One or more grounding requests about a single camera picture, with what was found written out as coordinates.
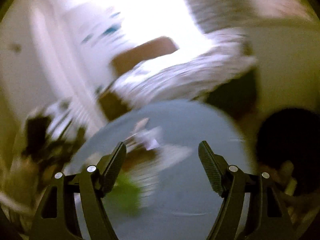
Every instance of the round table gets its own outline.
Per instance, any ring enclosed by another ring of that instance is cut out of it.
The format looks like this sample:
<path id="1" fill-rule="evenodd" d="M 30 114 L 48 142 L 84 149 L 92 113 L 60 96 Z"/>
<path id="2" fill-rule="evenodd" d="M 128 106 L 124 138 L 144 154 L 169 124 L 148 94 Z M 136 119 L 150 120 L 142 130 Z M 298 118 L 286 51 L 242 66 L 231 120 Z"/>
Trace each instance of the round table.
<path id="1" fill-rule="evenodd" d="M 160 172 L 154 202 L 140 215 L 115 212 L 106 204 L 110 222 L 120 240 L 205 240 L 218 215 L 222 198 L 213 192 L 198 157 L 198 145 L 206 140 L 214 153 L 222 155 L 228 164 L 254 173 L 255 162 L 245 150 L 244 140 L 232 120 L 220 110 L 184 100 L 164 101 L 133 110 L 101 129 L 74 156 L 71 167 L 78 171 L 92 154 L 111 153 L 123 141 L 135 124 L 148 117 L 146 129 L 160 126 L 163 141 L 187 146 L 192 154 L 187 159 Z M 84 216 L 77 214 L 84 239 L 90 239 Z"/>

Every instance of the person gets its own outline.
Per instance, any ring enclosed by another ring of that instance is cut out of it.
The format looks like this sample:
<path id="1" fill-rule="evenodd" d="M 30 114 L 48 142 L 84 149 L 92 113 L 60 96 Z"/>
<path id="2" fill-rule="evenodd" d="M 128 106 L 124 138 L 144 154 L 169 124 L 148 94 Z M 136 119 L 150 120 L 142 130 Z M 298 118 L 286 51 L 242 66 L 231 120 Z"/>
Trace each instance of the person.
<path id="1" fill-rule="evenodd" d="M 260 171 L 268 172 L 282 190 L 291 177 L 296 179 L 293 196 L 281 195 L 298 230 L 307 214 L 320 207 L 320 117 L 301 108 L 272 114 L 258 132 L 256 155 Z"/>

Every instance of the bed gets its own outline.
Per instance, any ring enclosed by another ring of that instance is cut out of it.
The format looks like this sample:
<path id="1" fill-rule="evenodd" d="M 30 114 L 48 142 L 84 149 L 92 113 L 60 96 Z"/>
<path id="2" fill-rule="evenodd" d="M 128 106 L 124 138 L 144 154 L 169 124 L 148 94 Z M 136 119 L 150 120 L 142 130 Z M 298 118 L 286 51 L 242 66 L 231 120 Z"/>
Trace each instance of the bed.
<path id="1" fill-rule="evenodd" d="M 211 47 L 181 61 L 176 59 L 182 54 L 178 48 L 141 60 L 130 60 L 139 55 L 138 49 L 115 57 L 113 65 L 120 77 L 99 98 L 109 120 L 148 103 L 176 98 L 201 100 L 239 119 L 256 104 L 259 70 L 250 39 L 241 26 L 259 17 L 316 19 L 305 0 L 280 0 L 270 3 L 269 10 L 259 10 L 257 0 L 185 3 Z"/>

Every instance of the white bedding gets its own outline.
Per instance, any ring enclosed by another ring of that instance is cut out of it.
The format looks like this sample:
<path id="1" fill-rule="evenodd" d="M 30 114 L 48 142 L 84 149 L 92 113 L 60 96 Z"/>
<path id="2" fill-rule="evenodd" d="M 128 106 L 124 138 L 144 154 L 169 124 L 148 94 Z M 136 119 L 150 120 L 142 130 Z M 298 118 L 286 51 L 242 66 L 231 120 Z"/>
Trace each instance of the white bedding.
<path id="1" fill-rule="evenodd" d="M 215 31 L 197 49 L 178 50 L 136 66 L 118 78 L 111 90 L 131 108 L 161 100 L 192 100 L 255 65 L 256 58 L 244 53 L 247 44 L 241 28 Z"/>

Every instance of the green object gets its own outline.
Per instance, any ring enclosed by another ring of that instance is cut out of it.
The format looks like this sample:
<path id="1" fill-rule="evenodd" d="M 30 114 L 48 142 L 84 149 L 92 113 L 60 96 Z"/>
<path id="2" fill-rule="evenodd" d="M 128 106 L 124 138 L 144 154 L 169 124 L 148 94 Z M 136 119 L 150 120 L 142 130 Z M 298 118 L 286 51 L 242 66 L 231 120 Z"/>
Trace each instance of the green object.
<path id="1" fill-rule="evenodd" d="M 115 186 L 108 194 L 108 201 L 114 203 L 122 212 L 137 215 L 140 207 L 141 189 L 130 181 L 130 177 L 120 172 Z"/>

